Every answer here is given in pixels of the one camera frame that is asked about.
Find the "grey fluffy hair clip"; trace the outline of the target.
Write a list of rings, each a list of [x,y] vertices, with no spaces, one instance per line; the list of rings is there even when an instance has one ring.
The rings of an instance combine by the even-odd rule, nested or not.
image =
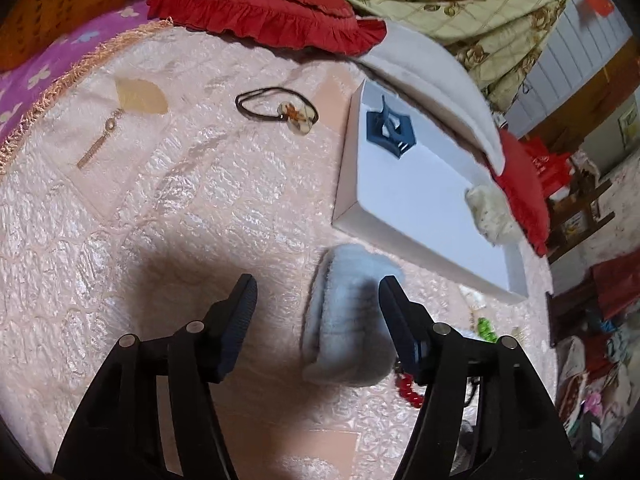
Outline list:
[[[306,382],[369,387],[390,374],[396,350],[378,304],[378,285],[386,276],[405,278],[393,260],[358,244],[324,254],[300,343]]]

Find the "cream dotted scrunchie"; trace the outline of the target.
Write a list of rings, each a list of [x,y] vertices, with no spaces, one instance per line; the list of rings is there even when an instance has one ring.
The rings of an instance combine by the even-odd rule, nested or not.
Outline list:
[[[477,231],[492,246],[515,244],[523,238],[506,196],[498,186],[475,185],[465,191],[464,199]]]

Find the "blue hair claw clip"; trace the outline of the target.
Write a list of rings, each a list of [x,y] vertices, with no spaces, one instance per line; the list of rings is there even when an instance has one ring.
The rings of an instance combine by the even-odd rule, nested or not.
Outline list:
[[[397,159],[416,145],[411,118],[392,110],[382,98],[380,110],[367,112],[367,140]]]

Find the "white shallow cardboard tray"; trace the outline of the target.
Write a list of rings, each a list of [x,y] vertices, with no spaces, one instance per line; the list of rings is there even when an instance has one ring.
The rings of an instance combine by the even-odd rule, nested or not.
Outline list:
[[[401,159],[367,140],[367,112],[382,98],[411,118],[416,145]],[[350,100],[332,224],[443,278],[517,304],[528,296],[518,244],[492,246],[475,227],[465,191],[488,171],[416,108],[376,82]]]

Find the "pink quilted bedspread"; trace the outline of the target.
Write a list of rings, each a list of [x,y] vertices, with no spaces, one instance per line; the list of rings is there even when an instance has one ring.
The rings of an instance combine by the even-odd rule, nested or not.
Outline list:
[[[163,115],[118,107],[116,77],[154,82]],[[305,382],[303,318],[334,229],[357,62],[288,54],[167,25],[94,50],[53,81],[1,156],[1,415],[51,478],[80,400],[117,339],[163,337],[254,275],[258,306],[213,390],[243,479],[388,479],[416,410],[392,378]]]

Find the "red ruffled pillow right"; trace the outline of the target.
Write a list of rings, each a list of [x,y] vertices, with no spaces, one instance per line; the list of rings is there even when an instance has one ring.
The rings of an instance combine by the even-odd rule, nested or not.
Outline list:
[[[512,214],[538,257],[547,255],[550,217],[536,167],[524,145],[508,130],[498,130],[506,163],[492,177],[506,194]]]

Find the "red shopping bag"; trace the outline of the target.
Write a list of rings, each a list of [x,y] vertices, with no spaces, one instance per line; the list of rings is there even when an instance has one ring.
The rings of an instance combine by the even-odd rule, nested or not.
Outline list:
[[[549,198],[572,180],[570,153],[552,153],[539,138],[525,139],[524,150],[532,160],[544,197]]]

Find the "gold fan tassel hairpin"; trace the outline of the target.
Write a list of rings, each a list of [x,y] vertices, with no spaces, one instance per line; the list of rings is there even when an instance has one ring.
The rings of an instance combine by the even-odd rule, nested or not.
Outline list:
[[[118,122],[126,113],[163,115],[168,112],[168,102],[163,90],[154,82],[140,78],[116,77],[114,79],[118,107],[105,119],[101,134],[76,162],[83,170],[104,143],[116,131]]]

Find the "white pillow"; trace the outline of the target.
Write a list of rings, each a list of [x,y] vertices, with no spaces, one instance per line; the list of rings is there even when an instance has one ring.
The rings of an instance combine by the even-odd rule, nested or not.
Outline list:
[[[498,127],[468,72],[431,38],[393,21],[385,25],[382,42],[354,60],[482,152],[489,167],[500,176],[506,158]]]

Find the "purple floral blanket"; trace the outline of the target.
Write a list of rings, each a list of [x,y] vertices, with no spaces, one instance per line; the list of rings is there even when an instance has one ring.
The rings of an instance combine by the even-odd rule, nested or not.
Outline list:
[[[66,32],[42,53],[1,74],[1,141],[18,126],[40,94],[99,44],[148,21],[146,0],[131,0],[120,9]]]

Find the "floral checked quilt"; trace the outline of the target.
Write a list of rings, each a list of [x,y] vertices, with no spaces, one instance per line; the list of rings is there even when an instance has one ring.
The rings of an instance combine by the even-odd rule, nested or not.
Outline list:
[[[441,44],[505,113],[570,0],[347,0]]]

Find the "red ruffled cushion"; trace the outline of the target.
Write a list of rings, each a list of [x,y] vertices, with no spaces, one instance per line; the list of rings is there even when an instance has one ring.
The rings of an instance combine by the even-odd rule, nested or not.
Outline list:
[[[150,18],[250,39],[261,46],[358,56],[380,44],[386,24],[358,18],[346,0],[146,0]]]

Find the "orange plastic basket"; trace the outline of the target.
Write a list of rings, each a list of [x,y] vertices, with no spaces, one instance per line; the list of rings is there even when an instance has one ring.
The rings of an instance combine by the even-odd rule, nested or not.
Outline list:
[[[1,20],[1,69],[14,70],[58,37],[130,0],[17,0]]]

